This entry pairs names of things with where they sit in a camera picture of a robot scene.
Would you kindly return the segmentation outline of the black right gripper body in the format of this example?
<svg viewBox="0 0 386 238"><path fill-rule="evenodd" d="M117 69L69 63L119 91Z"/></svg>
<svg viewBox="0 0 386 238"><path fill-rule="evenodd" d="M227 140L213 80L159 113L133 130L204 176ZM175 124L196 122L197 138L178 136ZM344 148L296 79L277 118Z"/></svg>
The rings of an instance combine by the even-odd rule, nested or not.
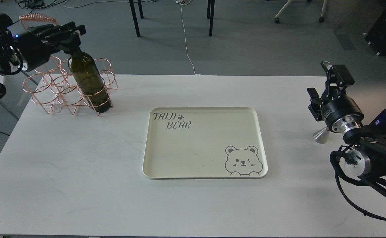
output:
<svg viewBox="0 0 386 238"><path fill-rule="evenodd" d="M329 131L348 132L362 127L364 115L345 89L328 85L321 96L319 121L325 122Z"/></svg>

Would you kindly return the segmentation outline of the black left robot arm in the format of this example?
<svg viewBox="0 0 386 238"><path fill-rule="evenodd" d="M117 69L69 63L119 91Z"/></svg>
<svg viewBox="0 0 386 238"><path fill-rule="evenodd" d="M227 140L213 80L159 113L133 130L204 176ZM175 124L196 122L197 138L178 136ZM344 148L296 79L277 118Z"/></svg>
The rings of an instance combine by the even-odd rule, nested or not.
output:
<svg viewBox="0 0 386 238"><path fill-rule="evenodd" d="M45 25L25 27L24 32L12 34L12 19L0 13L0 74L15 75L31 72L49 62L52 54L63 51L71 54L79 48L80 36L86 33L84 25L74 22L58 25L54 18L41 14L28 14L20 20L43 17Z"/></svg>

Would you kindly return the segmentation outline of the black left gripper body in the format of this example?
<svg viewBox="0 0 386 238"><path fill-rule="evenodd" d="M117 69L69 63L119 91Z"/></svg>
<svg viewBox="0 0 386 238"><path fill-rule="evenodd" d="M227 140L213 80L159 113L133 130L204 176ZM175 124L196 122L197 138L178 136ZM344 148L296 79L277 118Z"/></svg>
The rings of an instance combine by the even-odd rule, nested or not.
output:
<svg viewBox="0 0 386 238"><path fill-rule="evenodd" d="M24 72L31 72L49 62L52 54L58 50L45 45L41 39L31 32L23 32L13 37L14 44L19 53L22 54Z"/></svg>

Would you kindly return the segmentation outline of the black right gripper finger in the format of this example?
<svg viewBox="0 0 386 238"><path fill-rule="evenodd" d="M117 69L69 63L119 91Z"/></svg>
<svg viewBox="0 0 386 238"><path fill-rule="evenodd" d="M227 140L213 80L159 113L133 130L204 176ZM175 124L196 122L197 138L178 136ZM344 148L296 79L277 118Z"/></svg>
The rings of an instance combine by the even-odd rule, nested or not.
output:
<svg viewBox="0 0 386 238"><path fill-rule="evenodd" d="M341 96L345 94L348 86L355 83L346 65L322 61L321 66L326 72L325 92L323 96Z"/></svg>
<svg viewBox="0 0 386 238"><path fill-rule="evenodd" d="M315 88L307 88L307 92L310 96L310 104L308 109L316 121L325 121L322 116L323 100L320 98Z"/></svg>

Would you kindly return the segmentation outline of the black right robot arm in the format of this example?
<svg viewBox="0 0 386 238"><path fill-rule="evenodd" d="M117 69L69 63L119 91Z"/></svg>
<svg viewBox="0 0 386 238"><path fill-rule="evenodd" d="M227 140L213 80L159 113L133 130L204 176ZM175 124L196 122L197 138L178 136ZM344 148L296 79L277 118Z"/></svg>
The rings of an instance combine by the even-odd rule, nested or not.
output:
<svg viewBox="0 0 386 238"><path fill-rule="evenodd" d="M330 132L342 134L345 144L329 156L340 193L363 215L386 221L353 203L340 184L342 179L355 186L368 186L386 198L386 109L370 124L363 125L364 114L346 92L355 82L346 66L327 61L322 61L321 66L326 73L325 91L319 95L315 88L307 88L310 113L316 121L326 124L313 134L313 139L325 144Z"/></svg>

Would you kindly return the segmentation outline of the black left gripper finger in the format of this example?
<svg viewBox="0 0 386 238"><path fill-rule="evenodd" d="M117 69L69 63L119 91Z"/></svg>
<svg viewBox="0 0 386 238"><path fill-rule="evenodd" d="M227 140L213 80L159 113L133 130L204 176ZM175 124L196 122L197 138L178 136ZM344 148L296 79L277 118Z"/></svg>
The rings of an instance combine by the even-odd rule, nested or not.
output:
<svg viewBox="0 0 386 238"><path fill-rule="evenodd" d="M55 51L62 50L71 55L79 50L81 40L78 33L57 33L49 37L49 43Z"/></svg>
<svg viewBox="0 0 386 238"><path fill-rule="evenodd" d="M80 36L86 34L86 28L84 25L76 26L75 22L69 22L64 25L54 26L52 24L46 24L36 27L29 27L27 32L30 32L35 37L45 42L57 42L67 40L73 33L78 33Z"/></svg>

